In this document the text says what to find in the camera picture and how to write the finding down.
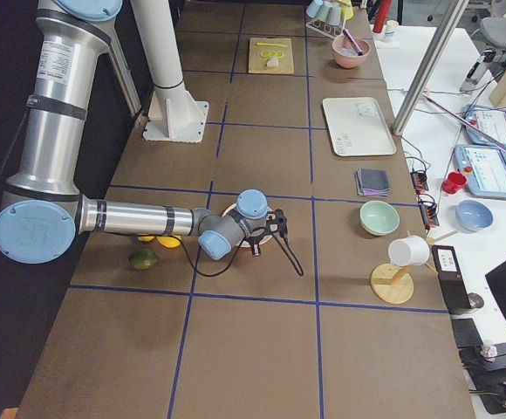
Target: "white tray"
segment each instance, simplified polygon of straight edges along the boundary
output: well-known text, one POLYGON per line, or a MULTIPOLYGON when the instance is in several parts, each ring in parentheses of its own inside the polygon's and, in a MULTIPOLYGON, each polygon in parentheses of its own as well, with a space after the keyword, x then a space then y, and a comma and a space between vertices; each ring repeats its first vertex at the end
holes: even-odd
POLYGON ((396 151, 375 98, 327 98, 323 109, 335 154, 393 155, 396 151))

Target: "brown tabletop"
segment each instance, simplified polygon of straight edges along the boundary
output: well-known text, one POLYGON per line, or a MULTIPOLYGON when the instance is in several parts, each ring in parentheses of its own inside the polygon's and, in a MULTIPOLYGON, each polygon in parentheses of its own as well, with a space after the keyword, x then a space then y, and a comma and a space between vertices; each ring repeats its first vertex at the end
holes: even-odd
MULTIPOLYGON (((356 11, 348 27, 372 43, 356 11)), ((424 234, 399 139, 391 156, 332 152, 322 99, 374 97, 393 120, 377 55, 342 69, 304 23, 302 6, 187 3, 176 37, 187 89, 210 104, 202 143, 147 142, 135 129, 106 199, 222 213, 262 190, 284 210, 305 275, 274 240, 204 278, 181 247, 92 234, 19 419, 474 417, 437 277, 414 268, 400 306, 369 285, 391 240, 424 234), (251 37, 291 38, 295 73, 248 74, 251 37), (389 236, 359 224, 357 168, 389 176, 400 213, 389 236), (132 271, 128 255, 146 245, 159 263, 132 271)), ((196 239, 184 243, 195 260, 196 239)))

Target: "lime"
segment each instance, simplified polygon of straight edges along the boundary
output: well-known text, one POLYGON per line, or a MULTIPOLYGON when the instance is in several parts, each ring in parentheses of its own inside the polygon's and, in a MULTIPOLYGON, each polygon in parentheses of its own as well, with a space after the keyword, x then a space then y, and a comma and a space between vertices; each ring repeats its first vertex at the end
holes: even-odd
POLYGON ((138 249, 129 256, 129 264, 139 270, 152 268, 158 262, 156 253, 148 248, 138 249))

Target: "white pillar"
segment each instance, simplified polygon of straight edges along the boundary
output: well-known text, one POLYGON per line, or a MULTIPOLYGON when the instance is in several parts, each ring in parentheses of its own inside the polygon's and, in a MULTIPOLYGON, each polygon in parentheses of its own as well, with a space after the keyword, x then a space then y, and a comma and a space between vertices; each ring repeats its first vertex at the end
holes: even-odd
POLYGON ((209 111, 185 89, 168 0, 132 0, 140 41, 154 82, 144 138, 200 142, 209 111))

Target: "black wall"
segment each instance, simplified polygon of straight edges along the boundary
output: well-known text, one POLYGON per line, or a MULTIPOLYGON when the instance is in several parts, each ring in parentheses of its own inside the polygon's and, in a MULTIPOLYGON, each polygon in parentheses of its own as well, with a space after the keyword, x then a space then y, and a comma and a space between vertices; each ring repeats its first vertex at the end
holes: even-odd
MULTIPOLYGON (((34 87, 43 39, 34 21, 37 4, 0 0, 0 166, 34 87)), ((152 81, 128 1, 116 28, 144 100, 152 81)), ((82 193, 106 193, 132 125, 109 58, 101 56, 75 175, 82 193)), ((3 180, 17 172, 23 139, 4 165, 0 200, 3 180)), ((0 253, 0 413, 18 406, 24 395, 85 240, 78 237, 63 257, 47 264, 18 264, 0 253)))

